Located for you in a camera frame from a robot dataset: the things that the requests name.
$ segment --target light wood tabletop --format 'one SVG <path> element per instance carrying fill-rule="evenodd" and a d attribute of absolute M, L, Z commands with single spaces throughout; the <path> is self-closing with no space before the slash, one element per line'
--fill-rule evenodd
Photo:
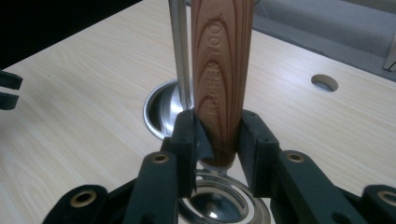
<path fill-rule="evenodd" d="M 39 223 L 70 189 L 116 189 L 160 149 L 143 105 L 176 78 L 167 2 L 144 0 L 6 71 L 23 82 L 17 107 L 0 111 L 0 222 Z M 318 74 L 338 90 L 315 87 Z M 336 186 L 396 187 L 395 82 L 253 32 L 244 108 Z M 246 182 L 238 162 L 230 175 Z"/>

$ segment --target wood grain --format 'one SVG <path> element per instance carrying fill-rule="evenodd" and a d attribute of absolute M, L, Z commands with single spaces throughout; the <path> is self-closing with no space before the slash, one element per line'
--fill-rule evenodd
<path fill-rule="evenodd" d="M 214 160 L 233 163 L 248 74 L 252 0 L 191 2 L 194 112 L 205 127 Z"/>

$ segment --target tool handle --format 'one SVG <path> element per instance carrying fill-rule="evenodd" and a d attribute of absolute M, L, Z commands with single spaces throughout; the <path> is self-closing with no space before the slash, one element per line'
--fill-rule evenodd
<path fill-rule="evenodd" d="M 205 127 L 214 160 L 228 168 L 237 150 L 248 73 L 253 0 L 192 0 L 194 112 Z"/>

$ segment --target cable hole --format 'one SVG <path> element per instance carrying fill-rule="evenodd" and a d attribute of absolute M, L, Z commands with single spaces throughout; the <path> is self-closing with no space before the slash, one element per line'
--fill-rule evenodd
<path fill-rule="evenodd" d="M 318 74 L 311 78 L 312 84 L 322 91 L 333 92 L 338 90 L 337 81 L 329 76 Z"/>

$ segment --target screw hole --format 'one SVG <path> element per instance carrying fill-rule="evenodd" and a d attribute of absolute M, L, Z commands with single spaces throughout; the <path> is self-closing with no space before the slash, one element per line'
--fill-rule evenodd
<path fill-rule="evenodd" d="M 339 224 L 350 224 L 350 219 L 344 214 L 333 213 L 332 220 Z"/>
<path fill-rule="evenodd" d="M 314 84 L 314 86 L 326 92 L 333 92 L 338 90 L 337 81 L 335 81 L 334 78 L 326 75 L 314 75 L 311 78 L 311 82 L 312 84 Z"/>
<path fill-rule="evenodd" d="M 152 159 L 152 161 L 154 161 L 154 162 L 156 162 L 156 163 L 163 163 L 163 162 L 166 162 L 166 161 L 168 161 L 168 160 L 169 160 L 169 158 L 168 158 L 167 156 L 163 155 L 163 154 L 161 154 L 161 155 L 156 155 L 156 156 L 154 156 L 154 158 Z"/>
<path fill-rule="evenodd" d="M 96 199 L 96 192 L 92 189 L 83 190 L 73 196 L 70 200 L 70 205 L 76 208 L 87 206 Z"/>
<path fill-rule="evenodd" d="M 396 206 L 396 193 L 387 190 L 380 190 L 377 194 L 382 201 L 392 206 Z"/>
<path fill-rule="evenodd" d="M 288 154 L 288 160 L 289 161 L 294 161 L 294 162 L 303 162 L 304 161 L 304 157 L 299 155 L 299 154 L 290 153 L 290 154 Z"/>

